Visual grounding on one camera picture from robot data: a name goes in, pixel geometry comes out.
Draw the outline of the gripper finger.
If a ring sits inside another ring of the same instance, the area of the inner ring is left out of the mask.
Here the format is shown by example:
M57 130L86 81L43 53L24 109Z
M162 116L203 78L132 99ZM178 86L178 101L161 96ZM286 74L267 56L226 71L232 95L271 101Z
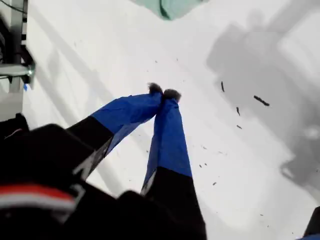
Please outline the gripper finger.
M150 83L148 93L114 99L69 127L70 133L94 150L90 162L78 167L76 174L81 172L82 179L87 179L125 137L156 115L162 100L162 88Z
M141 190L152 235L161 240L205 240L206 224L195 191L182 116L181 95L164 91L154 120Z

